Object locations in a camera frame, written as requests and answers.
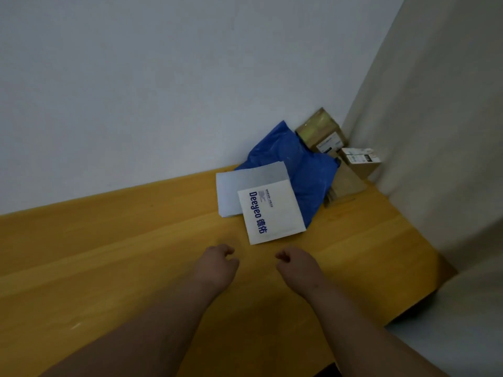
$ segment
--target blue plastic bag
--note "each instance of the blue plastic bag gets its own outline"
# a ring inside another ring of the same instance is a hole
[[[284,161],[306,228],[329,191],[338,165],[324,153],[312,153],[285,121],[255,145],[238,169],[256,168]]]

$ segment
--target wood grain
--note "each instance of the wood grain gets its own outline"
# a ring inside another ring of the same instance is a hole
[[[241,266],[180,376],[310,377],[332,361],[310,307],[275,270],[286,244],[312,253],[381,325],[456,273],[372,185],[321,208],[306,232],[250,246],[243,218],[217,213],[215,172],[1,216],[2,376],[38,375],[115,328],[220,242]]]

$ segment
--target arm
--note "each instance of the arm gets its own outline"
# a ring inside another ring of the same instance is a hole
[[[204,311],[234,279],[239,261],[225,259],[232,253],[227,245],[208,247],[170,296],[41,377],[176,375]]]
[[[276,254],[287,286],[311,305],[344,377],[446,377],[384,328],[372,323],[330,283],[316,260],[297,248]]]

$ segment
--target wooden tabletop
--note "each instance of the wooden tabletop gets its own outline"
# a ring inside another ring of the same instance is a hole
[[[221,242],[241,264],[180,376],[311,377],[332,361],[310,307],[275,269],[287,244],[313,254],[381,325],[456,272],[372,185],[320,208],[306,232],[250,246],[242,216],[217,213],[215,172],[1,216],[2,376],[38,375],[117,327]]]

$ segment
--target beige curtain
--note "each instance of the beige curtain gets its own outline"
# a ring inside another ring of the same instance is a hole
[[[503,375],[503,0],[405,0],[343,130],[461,272],[391,330],[451,375]]]

